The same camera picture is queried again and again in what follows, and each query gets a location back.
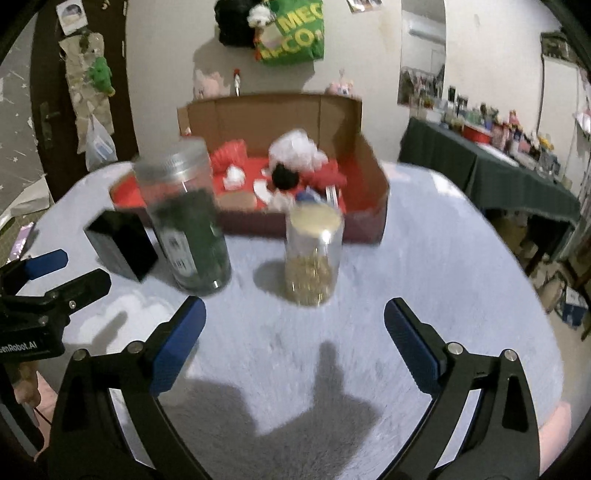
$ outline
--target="screw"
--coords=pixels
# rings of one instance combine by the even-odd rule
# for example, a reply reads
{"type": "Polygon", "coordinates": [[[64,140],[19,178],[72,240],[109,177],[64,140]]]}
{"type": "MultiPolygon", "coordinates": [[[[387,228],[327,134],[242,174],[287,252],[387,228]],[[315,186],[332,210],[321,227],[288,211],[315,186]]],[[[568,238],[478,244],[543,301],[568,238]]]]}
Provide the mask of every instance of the screw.
{"type": "Polygon", "coordinates": [[[460,355],[464,351],[464,347],[459,343],[452,342],[447,346],[447,350],[454,355],[460,355]]]}
{"type": "Polygon", "coordinates": [[[517,360],[517,354],[513,350],[505,350],[505,358],[509,360],[509,362],[514,362],[517,360]]]}
{"type": "Polygon", "coordinates": [[[136,340],[135,342],[131,342],[127,346],[127,351],[129,353],[140,353],[144,349],[144,343],[136,340]]]}
{"type": "Polygon", "coordinates": [[[72,358],[76,361],[79,362],[82,359],[86,358],[86,350],[84,350],[83,348],[80,348],[79,350],[76,350],[74,352],[74,354],[72,355],[72,358]]]}

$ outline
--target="door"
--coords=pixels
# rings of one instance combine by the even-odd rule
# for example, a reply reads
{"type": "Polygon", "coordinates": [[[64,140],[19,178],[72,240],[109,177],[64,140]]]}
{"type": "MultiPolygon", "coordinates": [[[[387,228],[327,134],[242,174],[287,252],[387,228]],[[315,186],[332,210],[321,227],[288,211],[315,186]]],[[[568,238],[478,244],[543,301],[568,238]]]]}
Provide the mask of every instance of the door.
{"type": "MultiPolygon", "coordinates": [[[[60,57],[59,41],[64,38],[56,5],[49,0],[39,12],[31,55],[31,106],[38,152],[47,174],[47,184],[59,200],[86,174],[85,155],[76,153],[78,136],[66,69],[60,57]]],[[[115,133],[113,140],[119,161],[131,160],[138,152],[129,105],[125,62],[125,0],[84,2],[89,28],[105,39],[105,57],[113,73],[115,96],[109,99],[115,133]]]]}

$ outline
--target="blue gripper pad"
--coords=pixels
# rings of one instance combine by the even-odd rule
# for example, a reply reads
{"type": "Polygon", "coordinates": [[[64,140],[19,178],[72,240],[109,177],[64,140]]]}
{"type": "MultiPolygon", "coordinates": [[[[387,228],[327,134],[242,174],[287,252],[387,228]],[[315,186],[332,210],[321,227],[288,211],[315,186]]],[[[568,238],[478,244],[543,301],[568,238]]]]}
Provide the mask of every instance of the blue gripper pad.
{"type": "Polygon", "coordinates": [[[178,373],[205,327],[205,317],[203,300],[189,297],[173,318],[161,325],[169,325],[172,330],[152,362],[150,394],[154,397],[173,387],[178,373]]]}
{"type": "Polygon", "coordinates": [[[68,254],[63,250],[54,250],[40,257],[25,260],[25,273],[29,280],[35,280],[48,273],[64,268],[68,264],[68,254]]]}
{"type": "Polygon", "coordinates": [[[446,369],[445,343],[430,325],[421,323],[403,299],[392,299],[384,310],[384,323],[411,372],[417,387],[435,397],[446,369]]]}

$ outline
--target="door handle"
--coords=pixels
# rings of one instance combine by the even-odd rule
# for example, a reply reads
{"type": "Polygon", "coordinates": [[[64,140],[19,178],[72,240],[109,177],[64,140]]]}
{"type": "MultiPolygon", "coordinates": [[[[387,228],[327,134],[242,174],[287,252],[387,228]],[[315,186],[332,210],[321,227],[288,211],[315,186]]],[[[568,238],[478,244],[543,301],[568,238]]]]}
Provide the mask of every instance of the door handle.
{"type": "Polygon", "coordinates": [[[45,150],[53,148],[53,132],[51,130],[51,119],[61,115],[61,112],[50,112],[49,103],[43,102],[39,106],[41,114],[41,133],[43,134],[43,147],[45,150]]]}

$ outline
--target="glass jar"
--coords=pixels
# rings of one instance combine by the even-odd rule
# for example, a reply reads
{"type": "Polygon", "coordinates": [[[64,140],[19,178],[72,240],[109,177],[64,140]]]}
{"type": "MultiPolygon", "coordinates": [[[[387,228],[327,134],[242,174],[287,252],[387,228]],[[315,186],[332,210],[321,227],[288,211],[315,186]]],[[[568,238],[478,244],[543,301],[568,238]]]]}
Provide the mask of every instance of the glass jar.
{"type": "Polygon", "coordinates": [[[205,142],[181,140],[162,156],[141,158],[134,172],[154,232],[179,285],[195,295],[227,285],[232,268],[226,240],[217,226],[205,142]]]}
{"type": "Polygon", "coordinates": [[[342,213],[323,203],[302,203],[290,210],[285,281],[296,303],[318,306],[334,293],[343,227],[342,213]]]}

